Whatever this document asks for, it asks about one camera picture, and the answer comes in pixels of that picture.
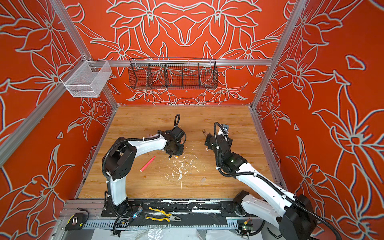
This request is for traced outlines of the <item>pink highlighter pen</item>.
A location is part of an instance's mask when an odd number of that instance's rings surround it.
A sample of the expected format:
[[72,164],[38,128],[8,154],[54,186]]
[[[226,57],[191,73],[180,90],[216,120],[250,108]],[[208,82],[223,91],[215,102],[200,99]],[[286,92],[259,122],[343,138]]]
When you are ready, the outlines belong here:
[[152,157],[141,169],[140,172],[142,173],[145,169],[148,168],[148,166],[156,159],[156,156]]

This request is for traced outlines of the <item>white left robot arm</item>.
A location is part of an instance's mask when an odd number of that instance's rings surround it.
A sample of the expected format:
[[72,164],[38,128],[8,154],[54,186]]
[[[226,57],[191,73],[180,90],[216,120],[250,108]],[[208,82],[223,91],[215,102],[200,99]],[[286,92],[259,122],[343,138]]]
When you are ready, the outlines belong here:
[[128,217],[126,176],[135,158],[153,151],[164,151],[169,159],[183,154],[187,135],[179,127],[180,118],[180,114],[176,114],[171,130],[157,131],[148,138],[118,138],[103,157],[102,173],[107,180],[105,200],[115,216]]

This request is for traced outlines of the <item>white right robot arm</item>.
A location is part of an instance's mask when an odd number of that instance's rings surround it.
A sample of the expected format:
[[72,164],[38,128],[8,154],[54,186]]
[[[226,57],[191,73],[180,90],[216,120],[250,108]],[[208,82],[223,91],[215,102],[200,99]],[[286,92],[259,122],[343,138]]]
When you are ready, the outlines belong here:
[[239,180],[262,197],[259,200],[246,192],[238,195],[239,205],[247,214],[275,226],[286,240],[312,240],[319,223],[330,229],[337,240],[342,238],[334,226],[315,213],[306,196],[296,196],[264,177],[245,158],[231,151],[232,142],[228,130],[215,122],[205,145],[214,152],[216,169],[222,176]]

